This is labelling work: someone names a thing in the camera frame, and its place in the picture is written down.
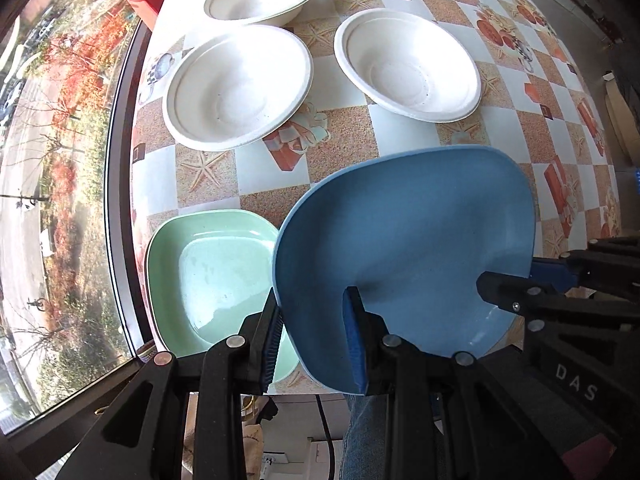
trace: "blue jeans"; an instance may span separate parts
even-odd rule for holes
[[[385,469],[386,396],[345,395],[351,420],[342,440],[339,480],[382,480]]]

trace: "patterned tablecloth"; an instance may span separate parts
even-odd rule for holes
[[[171,217],[242,208],[279,227],[302,194],[334,171],[430,146],[491,145],[520,165],[536,200],[536,256],[553,258],[618,232],[618,190],[602,122],[570,53],[530,0],[311,0],[286,27],[314,58],[305,103],[263,140],[224,153],[176,144],[162,119],[162,91],[180,58],[223,31],[204,16],[203,1],[165,0],[146,54],[131,171],[143,287],[146,246]],[[482,79],[478,110],[455,123],[415,121],[382,109],[346,78],[334,56],[336,28],[376,7],[437,22],[460,41]],[[515,323],[500,345],[521,336]],[[274,391],[322,388],[299,368]]]

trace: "metal bolt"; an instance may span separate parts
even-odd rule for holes
[[[533,321],[529,321],[527,328],[532,332],[540,332],[545,327],[545,322],[541,319],[534,319]]]
[[[171,359],[173,359],[173,357],[169,352],[159,352],[154,357],[154,363],[158,366],[164,366],[169,364],[171,362]]]
[[[402,339],[395,334],[387,334],[382,338],[382,344],[389,348],[395,348],[402,344]]]
[[[226,345],[229,348],[240,348],[244,343],[244,337],[241,335],[233,335],[226,338]]]
[[[469,352],[458,352],[455,359],[460,366],[471,366],[476,360]]]

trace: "green plate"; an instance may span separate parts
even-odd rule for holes
[[[167,349],[178,357],[204,352],[262,310],[277,237],[264,218],[239,209],[177,216],[160,226],[146,251],[146,289]],[[297,364],[283,330],[273,381]]]

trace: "blue bowl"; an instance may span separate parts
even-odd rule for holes
[[[276,242],[273,283],[306,371],[358,394],[342,320],[356,285],[365,309],[425,352],[485,354],[513,314],[485,303],[485,270],[529,275],[534,202],[526,176],[484,146],[402,153],[345,168],[309,190]]]

